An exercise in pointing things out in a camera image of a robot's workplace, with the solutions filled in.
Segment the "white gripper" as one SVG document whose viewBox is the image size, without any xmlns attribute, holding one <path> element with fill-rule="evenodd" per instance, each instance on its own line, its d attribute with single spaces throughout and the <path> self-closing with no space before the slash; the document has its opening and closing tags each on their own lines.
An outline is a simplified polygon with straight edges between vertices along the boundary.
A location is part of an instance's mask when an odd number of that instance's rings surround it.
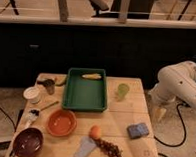
<svg viewBox="0 0 196 157">
<path fill-rule="evenodd" d="M 169 103 L 173 103 L 176 96 L 160 84 L 156 84 L 149 91 L 149 96 L 152 102 L 152 111 L 157 111 L 155 121 L 159 123 L 167 112 L 167 109 L 162 107 Z"/>
</svg>

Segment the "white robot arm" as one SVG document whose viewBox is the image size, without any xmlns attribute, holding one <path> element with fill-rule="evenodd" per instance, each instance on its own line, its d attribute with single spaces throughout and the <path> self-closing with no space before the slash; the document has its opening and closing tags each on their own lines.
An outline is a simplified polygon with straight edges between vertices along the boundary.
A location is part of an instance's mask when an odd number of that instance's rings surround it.
<svg viewBox="0 0 196 157">
<path fill-rule="evenodd" d="M 159 122 L 166 114 L 166 104 L 179 98 L 196 110 L 196 63 L 189 60 L 168 65 L 158 72 L 158 83 L 149 91 L 151 120 Z"/>
</svg>

